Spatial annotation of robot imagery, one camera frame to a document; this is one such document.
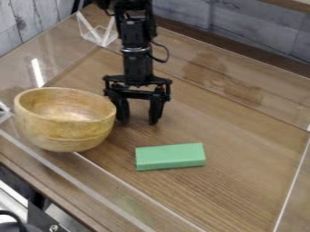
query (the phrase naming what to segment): bowl rim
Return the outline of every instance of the bowl rim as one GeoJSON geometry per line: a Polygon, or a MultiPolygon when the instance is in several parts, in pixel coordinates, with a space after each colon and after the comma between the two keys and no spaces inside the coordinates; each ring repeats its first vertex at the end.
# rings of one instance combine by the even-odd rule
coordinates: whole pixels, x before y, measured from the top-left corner
{"type": "Polygon", "coordinates": [[[103,120],[107,120],[108,118],[111,118],[112,116],[116,115],[116,107],[115,105],[112,104],[111,101],[108,101],[103,96],[102,96],[102,100],[104,100],[107,102],[107,104],[111,105],[111,108],[112,108],[112,111],[110,112],[108,115],[106,115],[102,119],[98,119],[98,120],[80,120],[80,121],[70,121],[70,120],[62,120],[62,119],[52,119],[50,117],[46,117],[32,111],[30,111],[28,109],[26,109],[23,107],[23,105],[20,104],[20,98],[24,94],[30,93],[30,92],[36,92],[36,91],[42,91],[43,89],[50,89],[50,90],[70,90],[70,91],[75,91],[75,92],[79,92],[82,94],[86,94],[86,95],[90,95],[90,96],[95,96],[95,97],[100,97],[100,95],[92,93],[92,92],[88,92],[88,91],[83,91],[83,90],[79,90],[79,89],[72,89],[72,88],[66,88],[66,87],[42,87],[42,88],[32,88],[24,92],[20,92],[18,94],[18,96],[15,97],[15,108],[16,106],[19,107],[19,109],[22,109],[23,111],[28,112],[34,117],[36,118],[40,118],[43,120],[47,120],[47,121],[58,121],[58,122],[74,122],[74,123],[91,123],[91,122],[102,122],[103,120]]]}

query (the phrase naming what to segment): wooden bowl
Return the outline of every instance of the wooden bowl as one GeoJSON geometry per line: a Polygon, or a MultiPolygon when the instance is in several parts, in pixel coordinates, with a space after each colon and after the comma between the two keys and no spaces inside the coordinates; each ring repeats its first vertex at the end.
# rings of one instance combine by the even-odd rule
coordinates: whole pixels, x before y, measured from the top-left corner
{"type": "Polygon", "coordinates": [[[110,135],[116,114],[114,104],[104,97],[58,87],[20,93],[15,111],[27,139],[56,152],[94,148],[110,135]]]}

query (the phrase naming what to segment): green rectangular block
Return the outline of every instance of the green rectangular block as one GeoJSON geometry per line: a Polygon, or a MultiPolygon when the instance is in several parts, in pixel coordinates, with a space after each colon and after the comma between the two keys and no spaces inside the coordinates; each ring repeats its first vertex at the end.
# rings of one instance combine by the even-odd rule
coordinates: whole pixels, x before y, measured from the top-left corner
{"type": "Polygon", "coordinates": [[[206,164],[202,143],[143,147],[135,149],[137,170],[174,169],[206,164]]]}

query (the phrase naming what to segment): green block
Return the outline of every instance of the green block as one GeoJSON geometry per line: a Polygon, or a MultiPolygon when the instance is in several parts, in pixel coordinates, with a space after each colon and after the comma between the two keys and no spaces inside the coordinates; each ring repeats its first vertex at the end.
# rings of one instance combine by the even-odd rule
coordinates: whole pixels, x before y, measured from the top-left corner
{"type": "Polygon", "coordinates": [[[174,169],[206,164],[202,143],[135,149],[137,170],[174,169]]]}

